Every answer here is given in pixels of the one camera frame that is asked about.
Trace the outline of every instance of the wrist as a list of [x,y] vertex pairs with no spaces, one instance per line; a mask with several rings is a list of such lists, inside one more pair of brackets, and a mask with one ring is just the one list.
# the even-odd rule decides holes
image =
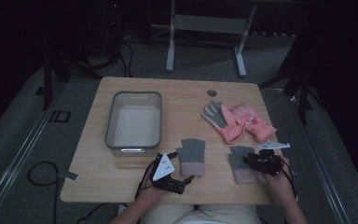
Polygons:
[[155,187],[150,187],[148,189],[142,189],[140,196],[147,198],[148,200],[158,200],[165,193],[165,190],[156,189]]
[[293,197],[286,197],[284,199],[281,200],[281,204],[283,207],[290,207],[290,206],[294,206],[297,205],[297,200],[296,198]]

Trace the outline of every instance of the dark background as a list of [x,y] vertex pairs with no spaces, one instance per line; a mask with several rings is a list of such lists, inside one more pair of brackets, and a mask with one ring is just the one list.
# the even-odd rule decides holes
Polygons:
[[[170,7],[167,2],[0,1],[0,117],[23,83],[42,66],[43,50],[63,51],[84,62],[91,54],[110,55],[118,48],[105,45],[118,35],[110,29],[111,21],[127,21],[149,39],[151,23],[169,22],[169,10],[162,9]],[[197,1],[180,2],[179,11],[246,16],[216,2],[207,7],[195,7]],[[112,8],[114,3],[119,9]],[[313,14],[314,2],[260,4],[251,30],[269,36],[299,35],[307,24],[312,32],[303,37],[308,40],[304,45],[322,40],[312,49],[318,60],[312,64],[311,83],[358,170],[358,1],[319,3],[323,13],[317,14]]]

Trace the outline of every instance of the white table leg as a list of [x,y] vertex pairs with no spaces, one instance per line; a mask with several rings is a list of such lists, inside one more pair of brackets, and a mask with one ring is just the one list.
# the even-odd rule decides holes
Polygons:
[[238,72],[242,77],[246,76],[246,69],[245,69],[245,64],[243,62],[242,51],[243,51],[243,46],[245,45],[246,38],[248,37],[249,34],[249,29],[251,28],[252,19],[255,15],[255,8],[256,6],[253,6],[251,8],[248,19],[243,26],[241,42],[237,47],[234,48],[235,59],[237,60]]
[[171,1],[171,26],[170,26],[170,46],[168,47],[167,72],[173,71],[173,60],[175,57],[175,1]]

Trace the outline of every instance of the wooden table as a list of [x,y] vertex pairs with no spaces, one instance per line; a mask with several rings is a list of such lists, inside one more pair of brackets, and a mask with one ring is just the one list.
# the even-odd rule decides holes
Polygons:
[[[215,90],[215,97],[207,94]],[[208,123],[201,112],[212,100],[227,107],[247,103],[260,118],[270,122],[260,90],[255,84],[152,78],[104,77],[95,95],[81,134],[70,172],[77,181],[65,180],[61,199],[65,202],[130,203],[146,166],[154,157],[115,157],[105,145],[104,134],[113,96],[118,91],[158,91],[162,96],[162,134],[160,153],[171,153],[181,139],[198,138],[206,142],[205,176],[196,177],[182,195],[166,193],[161,203],[275,203],[263,183],[237,185],[227,155],[230,145]],[[247,133],[232,146],[254,147],[257,142]],[[183,180],[179,160],[172,159],[175,179]]]

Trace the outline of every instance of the gray carpet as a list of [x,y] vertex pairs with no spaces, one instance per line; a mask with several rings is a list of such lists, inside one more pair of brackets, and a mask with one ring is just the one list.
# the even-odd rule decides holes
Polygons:
[[[243,53],[248,76],[237,75],[232,46],[216,46],[179,39],[176,45],[174,70],[165,72],[168,52],[166,35],[159,35],[151,43],[144,43],[129,37],[127,42],[133,50],[131,73],[134,78],[175,78],[232,82],[261,82],[276,75],[284,56],[294,39],[284,36],[266,38],[252,35],[248,38]],[[126,46],[122,54],[128,65],[131,51]],[[93,63],[101,61],[90,58]],[[123,76],[123,64],[115,64],[99,71],[102,76]],[[70,111],[67,123],[48,122],[37,135],[29,155],[24,160],[13,185],[0,203],[0,223],[52,223],[54,186],[38,187],[27,180],[27,172],[40,161],[54,162],[60,171],[69,169],[76,150],[78,139],[90,111],[90,106],[98,88],[98,80],[92,80],[73,71],[68,84],[55,83],[57,101],[48,112],[41,112],[43,99],[34,96],[37,87],[42,85],[42,73],[34,74],[19,93],[13,104],[0,119],[0,177],[21,149],[33,125],[41,117],[49,118],[53,110]],[[299,203],[309,223],[358,223],[358,175],[346,153],[334,125],[328,115],[310,97],[313,110],[307,112],[309,125],[304,127],[296,116],[296,102],[290,101],[279,89],[285,80],[262,91],[270,118],[277,127],[280,142],[290,143],[283,154],[291,161],[296,172],[295,185]],[[319,157],[315,161],[315,152]],[[324,170],[333,183],[334,193],[344,207],[343,219],[337,218],[335,205],[329,200],[323,176],[317,167],[322,162]],[[54,181],[54,170],[41,165],[34,170],[37,181]],[[64,203],[60,199],[57,206],[58,223],[76,223],[98,204]],[[268,223],[283,223],[279,205],[257,206],[259,215]],[[85,223],[106,223],[117,213],[117,204],[108,204],[97,210]]]

